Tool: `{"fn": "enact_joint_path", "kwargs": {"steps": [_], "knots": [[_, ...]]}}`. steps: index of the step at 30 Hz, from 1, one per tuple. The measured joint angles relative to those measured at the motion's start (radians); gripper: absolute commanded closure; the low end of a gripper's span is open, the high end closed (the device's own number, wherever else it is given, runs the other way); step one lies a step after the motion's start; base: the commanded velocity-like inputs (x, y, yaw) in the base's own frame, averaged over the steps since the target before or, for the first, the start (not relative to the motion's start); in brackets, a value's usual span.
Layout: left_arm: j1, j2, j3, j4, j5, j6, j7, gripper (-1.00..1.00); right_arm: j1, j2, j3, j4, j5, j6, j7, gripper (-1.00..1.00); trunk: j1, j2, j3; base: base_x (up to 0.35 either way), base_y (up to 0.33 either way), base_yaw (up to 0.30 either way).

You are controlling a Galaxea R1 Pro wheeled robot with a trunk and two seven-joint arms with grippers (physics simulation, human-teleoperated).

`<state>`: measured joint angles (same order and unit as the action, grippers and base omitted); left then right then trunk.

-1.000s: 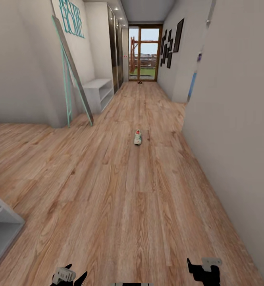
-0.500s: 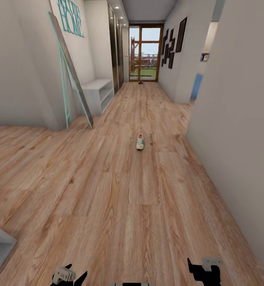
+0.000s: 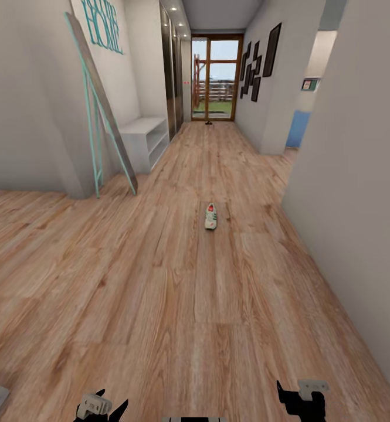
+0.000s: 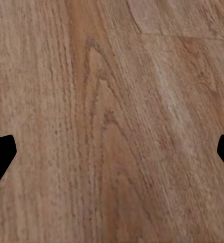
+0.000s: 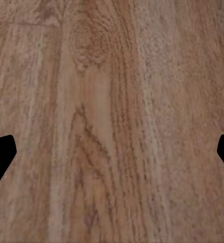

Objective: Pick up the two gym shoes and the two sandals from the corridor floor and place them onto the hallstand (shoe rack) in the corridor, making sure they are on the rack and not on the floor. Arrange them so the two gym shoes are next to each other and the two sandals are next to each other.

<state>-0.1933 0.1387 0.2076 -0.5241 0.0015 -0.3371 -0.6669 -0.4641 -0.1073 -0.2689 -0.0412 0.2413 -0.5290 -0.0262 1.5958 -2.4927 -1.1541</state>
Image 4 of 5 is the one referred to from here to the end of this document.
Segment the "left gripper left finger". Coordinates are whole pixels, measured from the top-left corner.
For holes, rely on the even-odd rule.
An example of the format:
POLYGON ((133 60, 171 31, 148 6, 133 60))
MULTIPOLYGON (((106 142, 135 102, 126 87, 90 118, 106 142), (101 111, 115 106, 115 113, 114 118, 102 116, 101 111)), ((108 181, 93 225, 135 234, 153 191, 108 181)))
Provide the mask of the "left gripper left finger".
POLYGON ((0 180, 17 154, 16 143, 12 135, 0 137, 0 180))

